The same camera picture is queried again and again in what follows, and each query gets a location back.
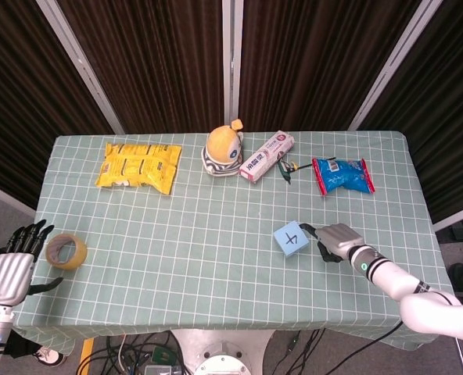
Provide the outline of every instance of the chip bag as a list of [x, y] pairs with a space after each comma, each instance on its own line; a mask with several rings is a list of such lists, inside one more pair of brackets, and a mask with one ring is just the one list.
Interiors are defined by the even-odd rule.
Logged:
[[346, 162], [343, 160], [314, 158], [311, 163], [322, 196], [338, 186], [364, 193], [375, 192], [374, 184], [363, 159]]
[[181, 146], [107, 143], [96, 186], [152, 185], [170, 194], [180, 154]]

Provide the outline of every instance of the packing tape roll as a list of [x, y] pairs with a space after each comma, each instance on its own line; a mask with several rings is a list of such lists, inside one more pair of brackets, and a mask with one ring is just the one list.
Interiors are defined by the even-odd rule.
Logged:
[[[68, 261], [62, 262], [59, 260], [59, 252], [64, 245], [70, 242], [75, 244], [75, 253]], [[62, 270], [75, 270], [85, 261], [87, 255], [88, 248], [85, 246], [85, 243], [79, 237], [72, 234], [58, 234], [45, 248], [45, 258], [47, 261], [52, 266], [61, 268]]]

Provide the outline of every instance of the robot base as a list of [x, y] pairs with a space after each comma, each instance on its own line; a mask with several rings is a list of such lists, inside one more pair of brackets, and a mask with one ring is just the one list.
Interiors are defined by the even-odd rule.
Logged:
[[274, 330], [173, 330], [194, 375], [262, 375]]

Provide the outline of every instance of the green checkered tablecloth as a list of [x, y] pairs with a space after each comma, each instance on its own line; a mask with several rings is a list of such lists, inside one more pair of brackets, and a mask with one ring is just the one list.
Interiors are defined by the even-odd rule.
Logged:
[[[36, 220], [88, 246], [75, 271], [41, 254], [34, 284], [63, 276], [54, 291], [28, 297], [15, 327], [69, 353], [76, 338], [176, 328], [314, 329], [376, 338], [399, 320], [398, 304], [348, 262], [324, 263], [315, 240], [285, 258], [273, 232], [297, 220], [346, 223], [416, 277], [452, 291], [405, 137], [397, 132], [292, 132], [288, 160], [365, 158], [373, 195], [339, 188], [322, 198], [313, 170], [288, 185], [272, 168], [256, 184], [212, 177], [200, 152], [206, 134], [75, 136], [56, 140]], [[244, 156], [271, 133], [246, 133]], [[171, 196], [152, 187], [98, 188], [106, 142], [182, 145]], [[414, 349], [431, 335], [401, 328], [391, 345]]]

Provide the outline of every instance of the blue snack bag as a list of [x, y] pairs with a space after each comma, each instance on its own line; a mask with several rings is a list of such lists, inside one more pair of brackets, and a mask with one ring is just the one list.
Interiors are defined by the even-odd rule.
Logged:
[[365, 165], [365, 160], [349, 162], [335, 159], [311, 160], [322, 196], [338, 186], [358, 190], [364, 193], [374, 193], [374, 184]]

